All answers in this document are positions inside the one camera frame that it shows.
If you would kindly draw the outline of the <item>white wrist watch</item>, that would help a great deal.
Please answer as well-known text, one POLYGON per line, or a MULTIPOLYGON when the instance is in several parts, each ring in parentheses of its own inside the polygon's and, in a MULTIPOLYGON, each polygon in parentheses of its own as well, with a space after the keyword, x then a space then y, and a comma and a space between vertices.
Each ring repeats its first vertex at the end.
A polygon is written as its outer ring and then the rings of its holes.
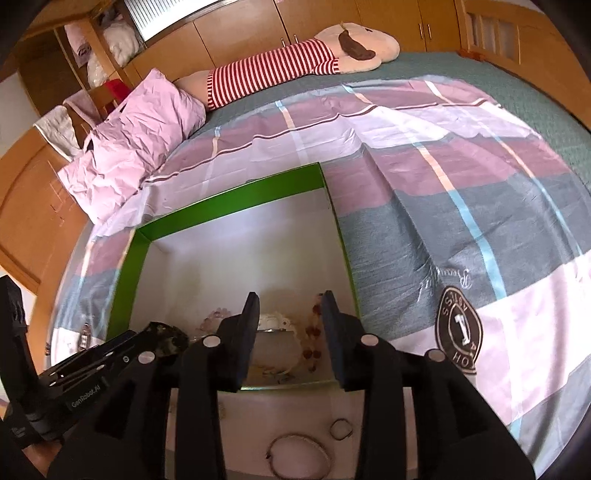
POLYGON ((290 318, 279 312, 261 314, 250 368, 266 377, 286 376, 301 360, 301 344, 290 318))

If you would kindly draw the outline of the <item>silver bangle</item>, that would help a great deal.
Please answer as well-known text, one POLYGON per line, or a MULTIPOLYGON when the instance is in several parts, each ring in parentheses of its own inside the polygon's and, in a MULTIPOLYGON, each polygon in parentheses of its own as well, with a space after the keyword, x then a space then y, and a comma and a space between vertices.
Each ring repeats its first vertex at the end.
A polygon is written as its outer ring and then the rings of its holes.
POLYGON ((266 462, 278 479, 325 479, 332 471, 327 449, 315 438, 297 433, 271 441, 266 462))

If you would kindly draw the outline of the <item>green cardboard box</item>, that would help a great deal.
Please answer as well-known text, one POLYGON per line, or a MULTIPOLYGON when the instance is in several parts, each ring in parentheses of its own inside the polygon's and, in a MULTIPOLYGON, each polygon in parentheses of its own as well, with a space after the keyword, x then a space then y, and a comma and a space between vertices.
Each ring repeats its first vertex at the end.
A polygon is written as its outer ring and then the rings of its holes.
POLYGON ((191 339, 259 295, 260 315, 290 318, 301 360, 290 374, 249 370, 245 389, 290 388, 332 381, 320 298, 358 310, 353 279, 329 184, 310 164, 213 195, 135 229, 116 283, 107 334, 151 322, 191 339))

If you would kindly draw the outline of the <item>plaid bed sheet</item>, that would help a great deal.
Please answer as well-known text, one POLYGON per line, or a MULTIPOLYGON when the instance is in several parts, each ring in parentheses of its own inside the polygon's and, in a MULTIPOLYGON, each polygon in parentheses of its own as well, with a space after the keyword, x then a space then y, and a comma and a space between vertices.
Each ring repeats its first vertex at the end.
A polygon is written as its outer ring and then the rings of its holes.
POLYGON ((432 76, 312 90, 197 131, 82 241, 49 364, 83 327, 108 337, 135 229, 318 164, 363 326, 406 352, 442 346, 536 473, 550 469, 590 406, 590 194, 537 131, 432 76))

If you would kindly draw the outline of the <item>wooden headboard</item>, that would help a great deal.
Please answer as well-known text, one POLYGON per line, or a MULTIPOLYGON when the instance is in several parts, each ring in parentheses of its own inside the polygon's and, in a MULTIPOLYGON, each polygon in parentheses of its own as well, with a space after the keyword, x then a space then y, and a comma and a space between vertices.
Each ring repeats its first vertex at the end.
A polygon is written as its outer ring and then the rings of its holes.
POLYGON ((61 280, 88 222, 58 179, 65 165, 34 127, 1 158, 1 266, 36 296, 27 340, 39 372, 61 280))

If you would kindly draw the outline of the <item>pink pillow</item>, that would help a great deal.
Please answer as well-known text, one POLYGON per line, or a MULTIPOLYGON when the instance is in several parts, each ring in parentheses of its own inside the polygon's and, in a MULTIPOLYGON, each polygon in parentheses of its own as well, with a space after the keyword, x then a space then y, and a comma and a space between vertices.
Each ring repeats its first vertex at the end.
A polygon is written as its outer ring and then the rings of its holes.
POLYGON ((91 130, 82 153, 58 176, 91 222, 101 225, 204 122, 204 104, 153 69, 91 130))

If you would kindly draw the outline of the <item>white cloth on headboard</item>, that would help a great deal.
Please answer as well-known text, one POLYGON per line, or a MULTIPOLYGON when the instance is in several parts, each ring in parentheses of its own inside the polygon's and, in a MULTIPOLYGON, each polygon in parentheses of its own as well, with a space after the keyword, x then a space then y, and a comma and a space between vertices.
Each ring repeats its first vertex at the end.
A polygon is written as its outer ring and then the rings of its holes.
POLYGON ((79 90, 34 124, 42 137, 68 162, 81 152, 86 136, 102 118, 88 91, 79 90))

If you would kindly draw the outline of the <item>striped plush toy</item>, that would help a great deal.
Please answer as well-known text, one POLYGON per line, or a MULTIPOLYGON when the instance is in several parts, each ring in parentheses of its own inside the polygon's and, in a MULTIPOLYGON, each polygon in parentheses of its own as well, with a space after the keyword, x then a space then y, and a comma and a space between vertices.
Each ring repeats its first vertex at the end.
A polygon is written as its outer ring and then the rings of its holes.
POLYGON ((194 72, 175 85, 208 111, 308 75, 373 71, 400 55, 393 36, 356 23, 325 28, 311 39, 194 72))

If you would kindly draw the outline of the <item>wooden wardrobe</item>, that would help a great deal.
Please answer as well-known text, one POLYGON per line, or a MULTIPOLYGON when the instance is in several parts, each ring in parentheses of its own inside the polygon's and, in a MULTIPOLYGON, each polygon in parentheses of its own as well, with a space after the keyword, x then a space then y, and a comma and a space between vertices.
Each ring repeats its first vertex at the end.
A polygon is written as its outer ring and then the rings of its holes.
POLYGON ((405 52, 457 52, 460 22, 452 1, 189 1, 174 14, 175 1, 119 1, 134 29, 143 20, 156 23, 140 38, 144 52, 120 67, 108 50, 99 17, 110 1, 50 1, 24 31, 24 38, 50 32, 66 47, 62 30, 80 27, 108 78, 136 86, 157 68, 174 80, 194 71, 291 45, 343 23, 375 28, 396 38, 405 52))

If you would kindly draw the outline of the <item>wooden footboard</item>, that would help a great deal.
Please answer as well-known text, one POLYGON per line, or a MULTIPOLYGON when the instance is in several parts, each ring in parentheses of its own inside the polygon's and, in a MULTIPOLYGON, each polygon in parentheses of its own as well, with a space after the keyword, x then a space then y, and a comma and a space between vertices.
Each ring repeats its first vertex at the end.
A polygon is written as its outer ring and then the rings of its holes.
POLYGON ((500 1, 455 5, 463 53, 520 77, 590 126, 590 80, 547 16, 500 1))

